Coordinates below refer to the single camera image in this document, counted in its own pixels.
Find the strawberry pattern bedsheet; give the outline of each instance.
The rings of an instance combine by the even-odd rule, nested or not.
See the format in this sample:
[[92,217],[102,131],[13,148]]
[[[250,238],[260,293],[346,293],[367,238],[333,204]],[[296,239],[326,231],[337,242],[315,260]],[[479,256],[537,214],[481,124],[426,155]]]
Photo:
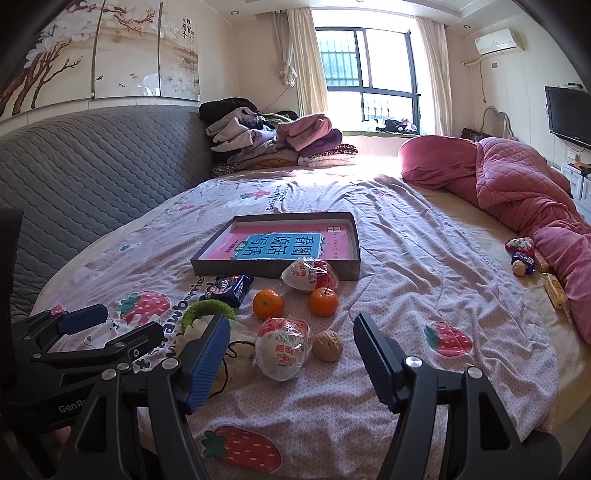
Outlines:
[[[328,364],[310,355],[298,376],[275,382],[254,369],[189,417],[212,478],[238,480],[376,478],[398,417],[379,403],[353,342],[352,321],[369,313],[407,354],[434,367],[476,365],[490,378],[521,439],[545,424],[558,393],[558,370],[535,307],[455,224],[412,187],[387,176],[373,180],[294,170],[209,180],[98,240],[45,287],[34,312],[103,303],[109,321],[71,337],[56,350],[100,348],[148,320],[166,341],[135,362],[152,368],[174,355],[183,312],[204,292],[190,258],[230,218],[312,210],[352,212],[361,245],[361,276],[341,282],[340,304],[328,319],[306,308],[307,297],[280,280],[257,278],[238,309],[256,331],[258,290],[285,295],[287,315],[313,333],[343,338],[342,357]],[[147,410],[142,440],[153,446]],[[446,410],[440,408],[428,465],[438,474]]]

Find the air conditioner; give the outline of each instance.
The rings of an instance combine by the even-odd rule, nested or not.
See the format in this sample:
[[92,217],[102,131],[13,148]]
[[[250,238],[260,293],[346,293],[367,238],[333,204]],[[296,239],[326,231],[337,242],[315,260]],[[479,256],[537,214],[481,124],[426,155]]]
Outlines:
[[523,51],[519,34],[511,28],[499,30],[476,39],[476,49],[480,55],[498,51]]

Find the gray quilted headboard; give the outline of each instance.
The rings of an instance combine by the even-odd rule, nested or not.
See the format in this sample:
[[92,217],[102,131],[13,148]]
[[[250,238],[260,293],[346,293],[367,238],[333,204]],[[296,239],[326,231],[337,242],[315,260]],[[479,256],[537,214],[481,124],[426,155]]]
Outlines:
[[101,236],[209,178],[212,152],[193,107],[102,108],[0,137],[0,207],[24,209],[12,318]]

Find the white cabinet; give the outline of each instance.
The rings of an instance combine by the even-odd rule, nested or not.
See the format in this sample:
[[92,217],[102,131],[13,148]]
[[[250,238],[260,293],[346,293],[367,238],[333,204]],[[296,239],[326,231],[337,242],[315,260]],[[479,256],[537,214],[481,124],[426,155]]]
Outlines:
[[565,163],[562,165],[560,171],[570,182],[570,193],[573,195],[573,198],[580,200],[581,194],[583,193],[584,177],[581,176],[579,169]]
[[591,225],[591,180],[583,177],[578,168],[568,164],[563,164],[560,171],[570,182],[570,193],[577,211]]

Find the box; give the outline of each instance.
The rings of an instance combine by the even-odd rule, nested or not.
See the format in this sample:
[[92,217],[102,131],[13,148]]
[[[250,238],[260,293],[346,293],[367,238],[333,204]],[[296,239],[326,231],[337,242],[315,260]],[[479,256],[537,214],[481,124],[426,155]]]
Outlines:
[[247,239],[263,235],[273,237],[275,233],[321,233],[324,244],[320,258],[328,261],[340,280],[359,279],[359,237],[355,218],[350,212],[236,216],[223,225],[191,259],[193,270],[196,275],[254,275],[281,278],[283,271],[296,257],[290,260],[237,259],[240,248],[246,244]]

